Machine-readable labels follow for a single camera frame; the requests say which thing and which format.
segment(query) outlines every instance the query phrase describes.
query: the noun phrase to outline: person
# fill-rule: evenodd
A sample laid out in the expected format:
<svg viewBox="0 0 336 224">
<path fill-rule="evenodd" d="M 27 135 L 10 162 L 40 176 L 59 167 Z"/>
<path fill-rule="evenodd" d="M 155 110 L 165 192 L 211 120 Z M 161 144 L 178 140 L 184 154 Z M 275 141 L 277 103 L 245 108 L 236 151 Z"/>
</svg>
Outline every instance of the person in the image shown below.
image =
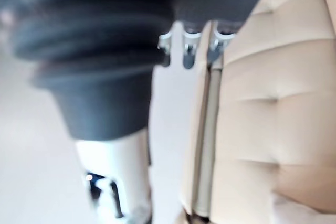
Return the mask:
<svg viewBox="0 0 336 224">
<path fill-rule="evenodd" d="M 0 23 L 11 52 L 36 62 L 33 83 L 52 92 L 70 135 L 109 141 L 148 127 L 157 44 L 174 21 L 192 30 L 216 19 L 235 33 L 257 1 L 0 0 Z"/>
</svg>

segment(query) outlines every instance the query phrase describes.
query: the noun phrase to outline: tufted leather upholstery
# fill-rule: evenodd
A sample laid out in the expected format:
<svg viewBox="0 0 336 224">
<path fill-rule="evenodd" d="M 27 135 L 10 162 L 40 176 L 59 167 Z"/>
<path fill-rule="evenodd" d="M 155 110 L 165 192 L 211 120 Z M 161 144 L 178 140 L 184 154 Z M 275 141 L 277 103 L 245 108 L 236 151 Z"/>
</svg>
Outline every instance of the tufted leather upholstery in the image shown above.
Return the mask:
<svg viewBox="0 0 336 224">
<path fill-rule="evenodd" d="M 336 0 L 260 0 L 226 49 L 213 223 L 270 224 L 273 190 L 336 212 L 335 28 Z M 196 135 L 182 193 L 189 213 Z"/>
</svg>

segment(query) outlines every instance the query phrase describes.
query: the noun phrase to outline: metal clip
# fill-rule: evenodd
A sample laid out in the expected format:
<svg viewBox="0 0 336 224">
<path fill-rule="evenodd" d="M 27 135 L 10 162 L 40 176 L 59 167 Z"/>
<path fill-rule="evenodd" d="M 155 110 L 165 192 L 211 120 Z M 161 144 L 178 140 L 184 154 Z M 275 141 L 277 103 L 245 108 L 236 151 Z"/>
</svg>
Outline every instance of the metal clip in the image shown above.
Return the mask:
<svg viewBox="0 0 336 224">
<path fill-rule="evenodd" d="M 162 66 L 168 67 L 170 65 L 170 54 L 172 47 L 172 32 L 169 31 L 166 34 L 163 34 L 159 37 L 158 48 L 163 50 L 165 53 L 164 60 L 162 62 Z"/>
<path fill-rule="evenodd" d="M 194 66 L 195 57 L 199 43 L 201 41 L 202 33 L 190 34 L 186 31 L 183 33 L 183 66 L 190 69 Z"/>
<path fill-rule="evenodd" d="M 223 54 L 224 49 L 229 45 L 231 40 L 236 36 L 233 34 L 222 34 L 218 31 L 218 22 L 216 22 L 215 27 L 212 30 L 209 49 L 207 53 L 208 64 L 211 65 L 216 61 L 220 55 Z"/>
</svg>

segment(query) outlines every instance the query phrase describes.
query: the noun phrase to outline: gray floor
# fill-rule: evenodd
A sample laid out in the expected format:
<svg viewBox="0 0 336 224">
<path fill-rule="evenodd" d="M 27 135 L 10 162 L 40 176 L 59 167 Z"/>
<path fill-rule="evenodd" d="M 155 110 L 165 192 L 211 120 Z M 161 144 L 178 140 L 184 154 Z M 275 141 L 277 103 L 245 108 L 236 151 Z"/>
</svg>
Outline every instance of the gray floor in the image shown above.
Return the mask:
<svg viewBox="0 0 336 224">
<path fill-rule="evenodd" d="M 172 224 L 181 209 L 181 168 L 196 86 L 195 69 L 182 68 L 180 31 L 177 26 L 172 65 L 157 68 L 154 78 L 151 175 L 159 224 Z M 52 97 L 27 82 L 32 68 L 0 54 L 0 223 L 96 223 Z"/>
</svg>

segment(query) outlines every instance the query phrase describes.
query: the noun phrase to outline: beige leather seat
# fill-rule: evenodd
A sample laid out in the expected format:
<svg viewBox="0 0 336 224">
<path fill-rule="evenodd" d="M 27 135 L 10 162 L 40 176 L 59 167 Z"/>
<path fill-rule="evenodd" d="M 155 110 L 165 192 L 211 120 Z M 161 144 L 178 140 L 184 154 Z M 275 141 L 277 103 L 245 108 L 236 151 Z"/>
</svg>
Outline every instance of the beige leather seat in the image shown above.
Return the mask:
<svg viewBox="0 0 336 224">
<path fill-rule="evenodd" d="M 272 191 L 336 213 L 335 30 L 336 0 L 260 0 L 225 50 L 211 222 L 272 223 Z M 197 213 L 207 83 L 205 50 L 198 54 L 200 91 L 181 197 L 190 215 Z"/>
</svg>

